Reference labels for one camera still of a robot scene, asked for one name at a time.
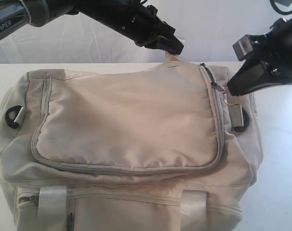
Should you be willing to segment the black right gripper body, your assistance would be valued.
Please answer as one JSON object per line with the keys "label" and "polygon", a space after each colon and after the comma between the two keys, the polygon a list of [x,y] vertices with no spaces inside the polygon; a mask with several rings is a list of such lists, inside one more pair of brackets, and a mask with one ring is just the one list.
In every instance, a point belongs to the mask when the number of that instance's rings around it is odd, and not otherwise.
{"label": "black right gripper body", "polygon": [[251,35],[254,50],[267,53],[267,77],[292,79],[292,20],[277,20],[265,34]]}

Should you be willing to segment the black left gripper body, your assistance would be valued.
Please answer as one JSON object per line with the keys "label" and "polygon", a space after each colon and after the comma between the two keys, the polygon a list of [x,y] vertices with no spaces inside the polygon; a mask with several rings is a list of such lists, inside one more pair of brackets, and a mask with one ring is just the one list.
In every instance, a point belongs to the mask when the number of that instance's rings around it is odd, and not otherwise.
{"label": "black left gripper body", "polygon": [[144,6],[141,3],[130,3],[126,10],[123,35],[134,41],[139,47],[146,47],[146,34],[174,35],[175,29],[160,20],[157,12],[157,8],[153,5]]}

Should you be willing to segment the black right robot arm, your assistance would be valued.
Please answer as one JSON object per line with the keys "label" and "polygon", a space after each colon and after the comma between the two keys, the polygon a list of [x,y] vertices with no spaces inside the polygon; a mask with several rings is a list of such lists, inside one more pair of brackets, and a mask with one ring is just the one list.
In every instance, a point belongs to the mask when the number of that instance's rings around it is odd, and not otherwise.
{"label": "black right robot arm", "polygon": [[227,83],[233,96],[292,85],[292,18],[278,19],[262,35],[245,35],[233,45],[243,66]]}

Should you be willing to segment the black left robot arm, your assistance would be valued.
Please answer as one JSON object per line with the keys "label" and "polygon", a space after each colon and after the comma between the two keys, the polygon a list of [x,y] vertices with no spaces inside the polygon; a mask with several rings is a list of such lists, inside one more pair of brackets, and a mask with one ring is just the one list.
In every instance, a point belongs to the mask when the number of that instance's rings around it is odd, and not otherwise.
{"label": "black left robot arm", "polygon": [[0,41],[25,25],[42,27],[63,15],[82,13],[139,47],[180,55],[175,28],[144,0],[0,0]]}

